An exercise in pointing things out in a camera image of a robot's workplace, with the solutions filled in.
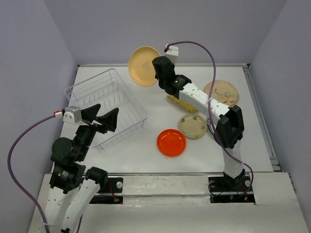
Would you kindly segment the tan round plate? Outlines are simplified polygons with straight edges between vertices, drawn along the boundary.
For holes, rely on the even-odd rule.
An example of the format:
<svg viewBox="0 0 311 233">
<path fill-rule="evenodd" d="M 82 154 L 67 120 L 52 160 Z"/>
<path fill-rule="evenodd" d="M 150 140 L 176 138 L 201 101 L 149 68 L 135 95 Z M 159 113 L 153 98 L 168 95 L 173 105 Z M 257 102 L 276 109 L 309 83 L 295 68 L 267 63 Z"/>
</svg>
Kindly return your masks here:
<svg viewBox="0 0 311 233">
<path fill-rule="evenodd" d="M 150 87 L 157 83 L 152 61 L 159 57 L 160 53 L 150 46 L 136 49 L 128 62 L 128 70 L 132 81 L 142 87 Z"/>
</svg>

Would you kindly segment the white wire dish rack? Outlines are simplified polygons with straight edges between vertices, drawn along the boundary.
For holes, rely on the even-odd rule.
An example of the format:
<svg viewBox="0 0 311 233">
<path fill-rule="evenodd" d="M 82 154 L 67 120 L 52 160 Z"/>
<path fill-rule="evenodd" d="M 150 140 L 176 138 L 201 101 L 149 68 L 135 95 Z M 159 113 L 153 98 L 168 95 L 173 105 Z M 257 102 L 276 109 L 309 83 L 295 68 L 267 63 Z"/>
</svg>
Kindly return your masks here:
<svg viewBox="0 0 311 233">
<path fill-rule="evenodd" d="M 71 106 L 85 109 L 99 103 L 98 116 L 119 108 L 115 132 L 96 133 L 91 145 L 98 150 L 128 138 L 141 130 L 146 122 L 147 113 L 113 68 L 69 86 L 64 92 Z"/>
</svg>

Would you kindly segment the woven bamboo tray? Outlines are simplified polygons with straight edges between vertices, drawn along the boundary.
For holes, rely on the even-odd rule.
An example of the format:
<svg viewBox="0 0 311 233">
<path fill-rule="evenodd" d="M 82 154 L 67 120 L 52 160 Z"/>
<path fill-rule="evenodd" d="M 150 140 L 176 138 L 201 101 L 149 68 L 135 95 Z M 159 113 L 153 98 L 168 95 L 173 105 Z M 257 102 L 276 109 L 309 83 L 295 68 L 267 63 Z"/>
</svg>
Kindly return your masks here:
<svg viewBox="0 0 311 233">
<path fill-rule="evenodd" d="M 199 111 L 197 108 L 193 107 L 191 104 L 189 104 L 185 101 L 179 100 L 176 97 L 174 97 L 173 95 L 167 95 L 167 97 L 170 100 L 172 100 L 175 104 L 177 104 L 179 107 L 183 108 L 184 110 L 186 110 L 188 112 L 196 113 Z"/>
</svg>

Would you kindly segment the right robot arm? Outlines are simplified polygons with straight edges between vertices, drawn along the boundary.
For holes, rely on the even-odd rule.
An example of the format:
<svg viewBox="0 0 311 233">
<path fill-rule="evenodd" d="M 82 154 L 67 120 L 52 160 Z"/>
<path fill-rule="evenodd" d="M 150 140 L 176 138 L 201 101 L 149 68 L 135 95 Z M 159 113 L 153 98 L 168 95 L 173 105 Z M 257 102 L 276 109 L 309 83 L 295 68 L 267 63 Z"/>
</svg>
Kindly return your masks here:
<svg viewBox="0 0 311 233">
<path fill-rule="evenodd" d="M 210 118 L 212 127 L 215 127 L 214 140 L 223 150 L 225 167 L 222 184 L 228 188 L 238 187 L 245 177 L 240 150 L 244 131 L 241 108 L 237 105 L 230 107 L 209 97 L 189 78 L 177 75 L 174 64 L 166 56 L 153 59 L 152 64 L 161 89 Z"/>
</svg>

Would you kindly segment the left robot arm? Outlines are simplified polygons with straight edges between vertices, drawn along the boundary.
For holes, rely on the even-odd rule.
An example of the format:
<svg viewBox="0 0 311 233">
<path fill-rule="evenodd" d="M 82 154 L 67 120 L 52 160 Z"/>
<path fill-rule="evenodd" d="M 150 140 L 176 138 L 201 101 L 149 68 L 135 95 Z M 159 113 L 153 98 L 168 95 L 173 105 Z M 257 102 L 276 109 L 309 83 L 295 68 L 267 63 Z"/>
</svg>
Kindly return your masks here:
<svg viewBox="0 0 311 233">
<path fill-rule="evenodd" d="M 81 164 L 96 133 L 116 130 L 119 109 L 99 116 L 100 108 L 100 104 L 85 109 L 70 106 L 54 113 L 56 118 L 78 128 L 72 139 L 60 137 L 52 145 L 54 167 L 39 233 L 74 232 L 92 198 L 107 186 L 107 171 L 94 166 L 87 169 Z"/>
</svg>

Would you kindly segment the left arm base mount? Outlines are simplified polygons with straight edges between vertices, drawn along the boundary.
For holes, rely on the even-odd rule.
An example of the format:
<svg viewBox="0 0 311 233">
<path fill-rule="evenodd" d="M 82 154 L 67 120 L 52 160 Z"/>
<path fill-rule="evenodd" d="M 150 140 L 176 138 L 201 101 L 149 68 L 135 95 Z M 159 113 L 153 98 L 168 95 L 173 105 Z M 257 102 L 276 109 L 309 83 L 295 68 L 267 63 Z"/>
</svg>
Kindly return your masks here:
<svg viewBox="0 0 311 233">
<path fill-rule="evenodd" d="M 108 177 L 108 183 L 95 194 L 90 204 L 123 204 L 123 177 Z"/>
</svg>

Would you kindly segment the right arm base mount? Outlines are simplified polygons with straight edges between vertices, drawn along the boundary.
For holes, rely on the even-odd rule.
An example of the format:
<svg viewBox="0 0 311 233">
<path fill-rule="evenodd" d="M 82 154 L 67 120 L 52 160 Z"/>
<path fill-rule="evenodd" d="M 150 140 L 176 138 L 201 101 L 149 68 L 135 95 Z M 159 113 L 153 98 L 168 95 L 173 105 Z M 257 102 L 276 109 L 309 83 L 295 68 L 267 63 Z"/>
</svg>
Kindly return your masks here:
<svg viewBox="0 0 311 233">
<path fill-rule="evenodd" d="M 217 203 L 253 203 L 255 196 L 253 188 L 249 187 L 250 176 L 246 175 L 237 185 L 232 186 L 225 183 L 223 176 L 212 176 L 208 178 L 208 191 L 210 202 Z"/>
</svg>

